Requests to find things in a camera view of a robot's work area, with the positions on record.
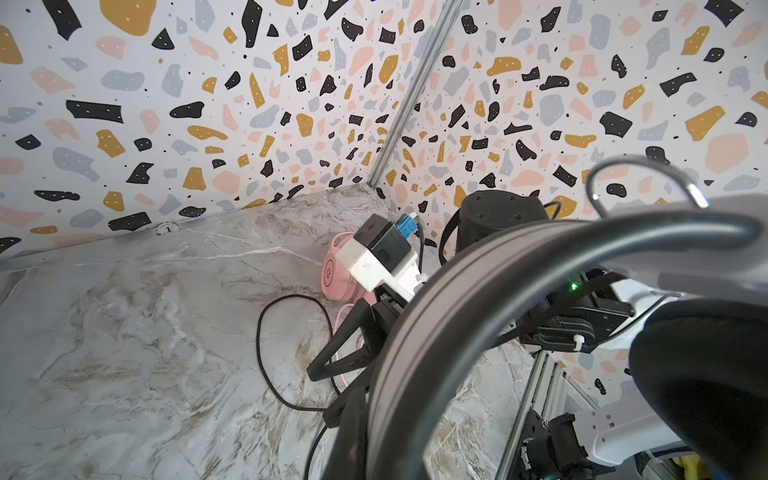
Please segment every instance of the white plastic part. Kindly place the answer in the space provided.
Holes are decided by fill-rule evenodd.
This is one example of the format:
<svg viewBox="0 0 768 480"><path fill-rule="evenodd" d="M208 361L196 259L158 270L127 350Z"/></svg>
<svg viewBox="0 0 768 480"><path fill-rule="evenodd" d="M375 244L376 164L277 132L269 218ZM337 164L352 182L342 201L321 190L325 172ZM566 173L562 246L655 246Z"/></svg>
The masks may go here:
<svg viewBox="0 0 768 480"><path fill-rule="evenodd" d="M600 465L620 465L638 452L680 441L639 392L574 417L579 445Z"/></svg>
<svg viewBox="0 0 768 480"><path fill-rule="evenodd" d="M574 352L581 351L581 346L584 345L585 340L586 339L584 338L583 335L578 335L578 334L574 335L574 342L576 342L576 347L574 347Z"/></svg>
<svg viewBox="0 0 768 480"><path fill-rule="evenodd" d="M416 275L419 274L417 256L416 252L410 250L406 258L390 273L370 250L351 238L336 254L336 259L369 292L384 282L406 302L410 302L414 295L413 290L419 284L416 280Z"/></svg>

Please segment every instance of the terrazzo wallpaper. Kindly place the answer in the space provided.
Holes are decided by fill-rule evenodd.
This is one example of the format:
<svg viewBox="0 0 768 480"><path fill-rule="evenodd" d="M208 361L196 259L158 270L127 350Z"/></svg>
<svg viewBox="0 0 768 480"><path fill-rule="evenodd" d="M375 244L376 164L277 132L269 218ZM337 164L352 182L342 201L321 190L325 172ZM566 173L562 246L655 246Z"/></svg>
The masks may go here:
<svg viewBox="0 0 768 480"><path fill-rule="evenodd" d="M560 217L596 217L584 179L614 155L672 163L708 197L766 192L766 21L768 2L757 0L472 2L379 196L421 212L436 247L478 189L559 200ZM597 191L615 208L682 199L676 189L646 169L614 167ZM554 356L601 405L635 391L626 349Z"/></svg>
<svg viewBox="0 0 768 480"><path fill-rule="evenodd" d="M0 258L367 178L442 0L0 5Z"/></svg>

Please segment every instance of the black cable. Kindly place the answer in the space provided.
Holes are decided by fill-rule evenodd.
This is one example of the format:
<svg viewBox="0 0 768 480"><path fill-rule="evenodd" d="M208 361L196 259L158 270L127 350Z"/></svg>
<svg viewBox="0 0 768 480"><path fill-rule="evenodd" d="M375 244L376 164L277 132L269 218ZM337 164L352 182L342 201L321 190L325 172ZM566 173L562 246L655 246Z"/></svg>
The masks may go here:
<svg viewBox="0 0 768 480"><path fill-rule="evenodd" d="M574 304L576 304L576 301L579 300L580 298L589 295L595 290L601 290L606 286L611 285L612 283L618 282L619 280L624 280L625 278L627 277L616 272L609 272L604 275L595 277L585 285L582 285L581 288L579 288L575 293L573 293L567 299L557 302L555 305L546 309L543 313L525 322L525 324L521 326L516 326L514 329L511 329L507 333L499 336L494 342L494 344L489 347L489 349L492 349L496 346L507 343L510 340L516 339L519 336L524 335L526 333L533 332L538 327L544 325L547 322L547 320L549 320L550 318L560 315L564 313L565 310L571 308Z"/></svg>
<svg viewBox="0 0 768 480"><path fill-rule="evenodd" d="M552 220L556 220L558 218L558 215L560 214L560 210L563 208L563 203L560 200L553 200L549 202L548 204L544 205L544 208L551 207L552 205L557 205L557 210L554 211L554 215L552 215Z"/></svg>
<svg viewBox="0 0 768 480"><path fill-rule="evenodd" d="M651 305L648 308L646 308L645 311L643 311L640 315L634 317L634 319L631 322L629 322L626 326L622 327L621 330L618 330L617 332L612 333L611 335L606 337L605 340L603 340L602 342L598 343L598 345L602 345L603 343L610 342L611 340L613 340L613 339L615 339L615 338L617 338L617 337L619 337L621 335L624 335L627 332L627 330L629 330L633 326L637 325L637 322L640 322L643 318L645 318L650 313L652 313L656 309L656 307L661 305L663 301L665 301L668 298L671 298L672 296L674 296L674 295L664 295L664 296L662 296L660 299L656 300L653 305Z"/></svg>
<svg viewBox="0 0 768 480"><path fill-rule="evenodd" d="M419 273L421 273L424 260L424 227L421 220L416 221L416 229L419 231Z"/></svg>
<svg viewBox="0 0 768 480"><path fill-rule="evenodd" d="M327 429L328 427L323 425L320 433L317 434L317 438L315 438L315 442L312 444L312 448L310 449L310 456L307 457L306 464L304 465L304 480L310 480L310 467L312 466L312 457L315 455L315 450L320 443L320 439L323 437Z"/></svg>
<svg viewBox="0 0 768 480"><path fill-rule="evenodd" d="M312 298L311 296L307 296L307 295L301 295L300 293L291 293L290 295L284 295L278 299L272 300L267 304L267 306L264 307L264 310L261 310L261 315L259 315L259 322L256 327L256 360L259 363L259 370L261 370L261 375L264 377L266 386L268 386L270 390L272 390L272 393L275 395L275 397L277 397L280 403L282 403L289 409L299 410L301 412L325 412L326 409L321 409L318 407L306 407L306 406L294 405L291 402L288 402L287 400L285 400L275 389L275 385L272 384L270 377L267 376L266 370L264 369L264 364L261 360L261 323L264 320L264 313L266 313L266 311L269 310L270 307L275 303L285 300L286 298L295 298L295 297L312 300L314 303L317 303L317 305L323 311L323 315L326 316L326 322L328 323L328 330L330 332L331 337L333 337L333 324L331 323L331 319L328 316L328 311L326 310L326 307L324 307L322 303L318 301L318 299ZM331 381L331 385L333 386L333 390L336 392L336 394L341 395L341 392L339 391L339 387L337 387L336 382L333 381L333 377L330 378L330 381ZM309 480L310 467L312 466L312 457L314 456L315 450L317 449L317 446L320 443L320 439L323 437L323 434L326 432L326 430L327 430L327 427L324 425L323 429L320 430L320 434L318 434L317 438L315 438L315 442L312 444L312 448L310 449L310 454L306 459L306 464L304 465L304 480Z"/></svg>

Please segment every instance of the yellow object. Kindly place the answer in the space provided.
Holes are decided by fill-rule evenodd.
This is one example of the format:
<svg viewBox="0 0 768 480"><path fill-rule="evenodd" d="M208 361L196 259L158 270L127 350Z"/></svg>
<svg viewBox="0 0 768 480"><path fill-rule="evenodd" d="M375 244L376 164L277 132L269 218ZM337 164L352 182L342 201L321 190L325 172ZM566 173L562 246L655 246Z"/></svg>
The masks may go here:
<svg viewBox="0 0 768 480"><path fill-rule="evenodd" d="M710 468L699 455L686 455L672 459L678 466L685 468L685 480L704 480L712 478Z"/></svg>

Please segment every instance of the circular logo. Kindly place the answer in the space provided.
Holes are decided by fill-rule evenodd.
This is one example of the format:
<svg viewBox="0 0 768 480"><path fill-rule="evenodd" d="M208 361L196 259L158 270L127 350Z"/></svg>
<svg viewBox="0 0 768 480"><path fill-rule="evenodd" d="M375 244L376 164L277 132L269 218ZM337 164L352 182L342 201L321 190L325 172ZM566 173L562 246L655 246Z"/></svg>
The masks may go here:
<svg viewBox="0 0 768 480"><path fill-rule="evenodd" d="M333 282L333 260L328 259L323 272L323 283L325 283L326 286L330 286L331 282Z"/></svg>

